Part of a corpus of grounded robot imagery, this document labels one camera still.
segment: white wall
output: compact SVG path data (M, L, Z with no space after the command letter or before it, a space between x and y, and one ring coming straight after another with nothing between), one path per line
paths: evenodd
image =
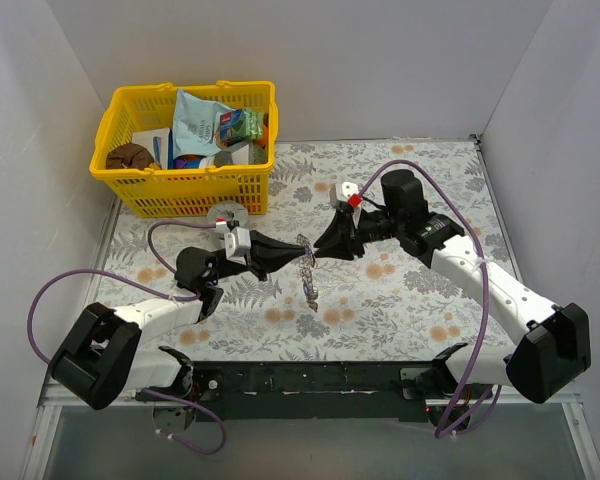
M484 135L526 281L589 313L580 377L600 454L600 0L554 0Z
M25 319L51 276L89 266L110 194L88 162L102 104L43 0L0 0L0 479L18 478L45 365ZM52 290L36 319L52 355L86 279Z
M481 133L550 0L47 0L96 92L270 79L283 140Z

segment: blue snack bag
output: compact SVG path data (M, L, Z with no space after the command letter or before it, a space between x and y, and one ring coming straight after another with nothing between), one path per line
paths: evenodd
M221 147L215 138L217 122L220 115L231 111L220 102L200 100L179 89L173 112L173 158L218 153Z

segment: table surface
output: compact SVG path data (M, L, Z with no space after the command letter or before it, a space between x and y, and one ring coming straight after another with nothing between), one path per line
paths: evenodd
M276 145L270 176L269 213L250 226L295 243L298 233L315 241L331 221L328 203L335 182L364 183L383 163L418 162L442 186L476 229L486 256L510 273L513 265L472 142L338 142ZM435 191L424 185L432 210L452 216ZM369 194L382 199L380 184ZM206 219L193 221L206 223ZM153 257L146 234L155 219L141 219L123 206L111 238L105 269L163 292L172 275ZM214 250L208 231L169 226L154 234L156 248L171 264L181 249ZM297 264L258 282L250 274L220 282L225 294L216 312L197 325L173 330L143 346L169 345L193 360L430 360L449 345L471 342L481 307L387 240L370 244L354 262L320 259L313 271L319 310L306 306ZM108 306L136 303L146 294L103 279L97 300ZM495 321L485 344L510 340Z

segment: cable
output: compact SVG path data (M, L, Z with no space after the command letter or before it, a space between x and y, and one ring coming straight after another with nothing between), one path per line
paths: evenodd
M196 445L193 442L190 442L186 438L183 438L179 435L175 435L172 432L169 432L168 430L162 430L162 429L157 430L158 433L165 435L169 440L175 440L176 442L181 443L185 447L190 448L194 452L200 453L202 455L213 455L214 453L218 453L220 450L222 450L225 443L227 443L227 427L226 427L226 425L220 419L220 417L218 417L215 413L213 413L208 408L205 408L202 405L198 405L197 403L191 402L189 400L185 400L183 398L177 398L177 397L173 397L171 395L165 395L164 393L156 392L154 390L151 390L150 388L143 388L141 390L141 392L145 393L147 395L151 395L153 397L159 398L160 400L166 400L169 402L177 402L182 405L186 405L188 407L194 408L194 409L204 413L205 415L211 417L211 419L218 424L218 426L220 427L220 431L222 432L222 440L220 441L220 444L217 447L204 448L204 447L200 447L199 445Z
M445 427L445 425L449 421L449 415L451 415L451 412L453 411L453 409L458 405L458 400L460 399L460 396L462 395L462 391L464 390L464 387L467 384L469 375L471 375L473 367L478 359L478 354L480 353L480 348L482 347L482 343L484 342L484 337L487 333L487 323L489 321L489 272L487 270L486 264L484 263L484 250L482 249L482 244L480 243L480 239L478 238L478 235L476 234L475 230L469 224L469 222L467 222L467 220L460 213L458 208L454 205L454 203L447 196L447 194L442 190L440 185L438 185L438 183L433 179L433 177L431 177L431 175L429 175L417 163L412 162L411 160L392 160L390 162L385 163L378 170L376 170L376 172L373 175L371 175L371 178L369 178L367 183L365 183L364 186L360 189L360 192L358 193L358 195L360 195L362 197L367 192L367 190L369 189L371 184L380 176L380 174L382 172L384 172L387 168L389 168L393 165L398 165L398 164L408 165L408 166L416 169L431 184L431 186L436 190L436 192L438 192L440 197L442 197L442 199L449 206L449 208L454 213L454 215L458 218L458 220L460 220L460 223L462 223L464 228L467 230L467 233L471 237L471 240L473 240L473 245L476 249L476 254L477 254L478 258L480 258L482 260L482 262L480 263L480 271L482 272L482 319L480 321L480 329L478 331L478 336L476 338L476 344L473 347L471 356L469 357L467 367L465 368L464 373L460 377L460 380L458 381L458 385L457 385L455 391L453 392L453 395L451 396L451 400L449 401L447 407L445 408L445 410L442 414L442 418L440 419L440 422L438 423L438 426L436 427L434 435L436 436L436 438L442 438L442 437L448 435L449 433L451 433L453 431L453 429L457 425L459 425L462 420L464 420L464 418L473 414L478 409L480 404L486 399L486 396L488 395L488 393L491 391L490 388L485 390L485 392L478 399L478 401L471 408L469 408L469 410L464 415L462 415L458 420L453 422L451 425ZM488 417L491 414L491 412L493 411L493 408L495 407L495 404L497 403L498 397L500 396L500 390L501 390L500 387L498 387L498 390L496 391L496 395L493 398L493 402L491 403L491 407L489 407L489 409L485 412L484 416L482 418L480 418L480 420L477 423L478 426L481 425L486 420L485 417ZM467 428L466 430L463 430L462 433L467 433L473 429L474 428Z
M158 251L156 250L156 247L153 245L153 231L156 228L162 227L164 225L179 225L181 227L188 227L188 228L216 228L215 225L181 222L179 220L162 220L160 222L156 222L153 225L151 225L151 227L149 228L149 231L147 232L147 244L149 244L149 249L155 255L155 257L158 259L158 261L162 265L164 265L164 267L167 270L169 270L171 273L174 273L174 274L176 273L176 269L167 263L167 261L162 257L162 255L160 255L158 253Z
M469 405L470 401L471 401L471 385L467 385L467 398L465 399L464 403L462 405L460 405L458 408L466 407L467 405Z

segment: black metal frame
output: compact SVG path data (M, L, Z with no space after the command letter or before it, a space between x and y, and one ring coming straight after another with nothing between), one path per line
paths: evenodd
M413 382L432 362L194 362L191 400L225 420L392 418L427 422L426 399L450 392ZM483 385L472 386L480 395ZM139 394L139 401L152 397ZM207 421L199 416L198 421Z

